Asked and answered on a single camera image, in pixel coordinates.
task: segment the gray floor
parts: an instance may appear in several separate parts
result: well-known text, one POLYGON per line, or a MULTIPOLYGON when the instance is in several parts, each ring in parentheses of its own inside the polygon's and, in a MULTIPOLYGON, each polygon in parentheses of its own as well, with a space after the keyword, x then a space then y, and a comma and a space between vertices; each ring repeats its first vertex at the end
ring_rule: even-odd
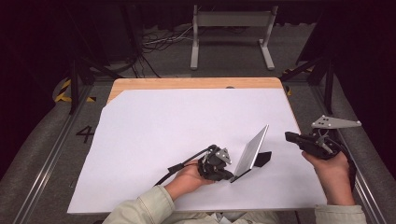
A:
MULTIPOLYGON (((200 37, 197 71, 190 70, 190 40, 179 42, 163 51, 145 54, 145 57, 162 77, 280 77, 282 71, 294 67, 313 27, 287 25, 274 28, 269 44, 276 66, 274 71, 265 68, 257 43, 262 34, 257 28, 248 28, 239 35, 223 29, 205 31, 200 37)), ((142 69, 138 63, 136 70, 140 76, 154 76, 146 64, 142 69)), ((132 70, 122 75, 134 77, 132 70)), ((94 132, 111 90, 111 81, 101 77, 98 79, 102 81, 97 81, 93 87, 86 89, 87 95, 96 97, 95 103, 83 104, 73 117, 68 115, 69 103, 57 103, 26 140, 0 182, 0 223, 12 223, 16 217, 16 223, 94 223, 106 217, 106 214, 66 214, 92 142, 89 137, 88 142, 84 143, 84 136, 76 133, 87 126, 91 126, 94 132), (53 168, 43 167, 43 164, 51 162, 53 168), (43 177, 40 171, 46 172, 46 175, 43 177), (35 183, 37 179, 42 181, 41 185, 35 183), (38 190, 29 194, 32 186, 38 186, 38 190), (33 195, 33 200, 28 200, 32 201, 30 206, 24 203, 28 195, 33 195)), ((285 84, 291 88, 290 105, 301 131, 308 133, 311 131, 310 123, 324 114, 320 98, 323 88, 308 86, 304 82, 304 75, 285 84)), ((333 90, 334 116, 340 119, 358 119, 338 82, 335 82, 333 90)), ((354 196, 363 205, 368 223, 396 223, 393 213, 396 209, 394 178, 378 157, 363 128, 344 129, 341 133, 360 169, 354 196)), ((294 211, 278 214, 282 223, 298 223, 294 211)), ((298 218, 301 223, 315 223, 313 209, 298 211, 298 218)))

